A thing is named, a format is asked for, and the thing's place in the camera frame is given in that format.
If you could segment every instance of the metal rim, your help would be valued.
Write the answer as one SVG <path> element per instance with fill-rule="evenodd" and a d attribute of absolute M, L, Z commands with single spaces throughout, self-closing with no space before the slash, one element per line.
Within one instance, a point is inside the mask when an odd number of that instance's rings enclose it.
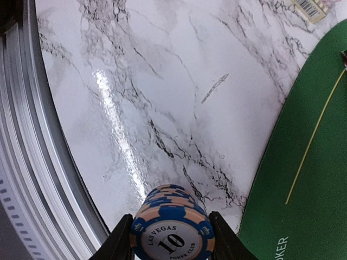
<path fill-rule="evenodd" d="M 0 38 L 0 182 L 31 241 L 34 259 L 87 259 L 109 235 L 67 146 L 53 104 L 38 37 L 35 1 Z"/>

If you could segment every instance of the poker table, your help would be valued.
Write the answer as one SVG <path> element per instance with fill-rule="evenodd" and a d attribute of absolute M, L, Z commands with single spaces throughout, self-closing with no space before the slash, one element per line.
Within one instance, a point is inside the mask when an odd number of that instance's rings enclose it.
<path fill-rule="evenodd" d="M 280 113 L 240 229 L 260 260 L 347 259 L 347 20 L 319 42 Z"/>

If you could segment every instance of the barcode label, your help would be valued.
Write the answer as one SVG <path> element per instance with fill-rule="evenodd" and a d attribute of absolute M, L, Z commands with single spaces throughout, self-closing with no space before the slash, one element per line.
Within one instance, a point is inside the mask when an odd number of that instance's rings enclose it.
<path fill-rule="evenodd" d="M 314 17 L 316 14 L 320 14 L 320 10 L 310 2 L 310 0 L 295 0 L 295 2 L 301 6 L 301 8 L 308 14 L 310 17 Z"/>
<path fill-rule="evenodd" d="M 326 16 L 329 10 L 320 0 L 292 0 L 303 14 L 316 23 Z"/>

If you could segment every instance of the barcode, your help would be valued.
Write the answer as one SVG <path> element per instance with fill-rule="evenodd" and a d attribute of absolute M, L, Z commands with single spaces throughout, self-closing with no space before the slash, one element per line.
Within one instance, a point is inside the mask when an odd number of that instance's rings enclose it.
<path fill-rule="evenodd" d="M 310 0 L 295 0 L 295 2 L 301 6 L 301 8 L 310 16 L 313 17 L 316 14 L 320 14 L 319 9 L 311 3 Z"/>

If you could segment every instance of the yellow line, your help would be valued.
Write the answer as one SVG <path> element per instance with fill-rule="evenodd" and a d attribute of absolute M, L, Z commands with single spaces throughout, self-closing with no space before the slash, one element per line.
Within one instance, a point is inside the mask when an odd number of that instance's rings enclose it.
<path fill-rule="evenodd" d="M 335 92 L 335 89 L 336 89 L 337 85 L 340 83 L 340 81 L 341 81 L 341 79 L 342 79 L 342 76 L 345 74 L 345 72 L 346 72 L 346 70 L 344 69 L 344 70 L 342 71 L 340 77 L 339 77 L 338 80 L 336 81 L 335 86 L 333 87 L 333 89 L 332 89 L 332 91 L 331 91 L 331 93 L 330 93 L 330 95 L 329 95 L 329 97 L 328 97 L 328 99 L 327 99 L 327 101 L 326 101 L 326 103 L 325 103 L 325 105 L 324 105 L 324 107 L 323 107 L 323 110 L 322 110 L 322 112 L 321 112 L 321 114 L 320 114 L 320 117 L 319 117 L 319 119 L 318 119 L 318 122 L 317 122 L 317 124 L 316 124 L 316 127 L 314 128 L 314 131 L 313 131 L 313 133 L 312 133 L 312 136 L 311 136 L 311 139 L 310 139 L 310 141 L 309 141 L 309 144 L 308 144 L 308 146 L 307 146 L 307 148 L 306 148 L 306 151 L 305 151 L 305 153 L 304 153 L 303 159 L 301 160 L 301 163 L 300 163 L 300 166 L 299 166 L 297 175 L 295 176 L 295 179 L 294 179 L 294 181 L 293 181 L 291 190 L 289 191 L 289 194 L 288 194 L 288 197 L 287 197 L 287 200 L 286 200 L 286 205 L 289 203 L 289 200 L 290 200 L 291 195 L 292 195 L 292 193 L 293 193 L 295 184 L 297 183 L 298 177 L 299 177 L 299 175 L 300 175 L 301 168 L 303 167 L 303 164 L 304 164 L 304 161 L 305 161 L 305 159 L 306 159 L 307 153 L 308 153 L 308 151 L 309 151 L 309 149 L 310 149 L 310 147 L 311 147 L 313 138 L 314 138 L 314 136 L 315 136 L 315 134 L 316 134 L 316 132 L 317 132 L 317 129 L 318 129 L 319 125 L 320 125 L 320 122 L 321 122 L 321 120 L 322 120 L 322 118 L 323 118 L 324 112 L 325 112 L 325 110 L 326 110 L 326 108 L 327 108 L 327 106 L 328 106 L 328 104 L 329 104 L 329 102 L 330 102 L 330 100 L 331 100 L 331 98 L 332 98 L 334 92 Z"/>

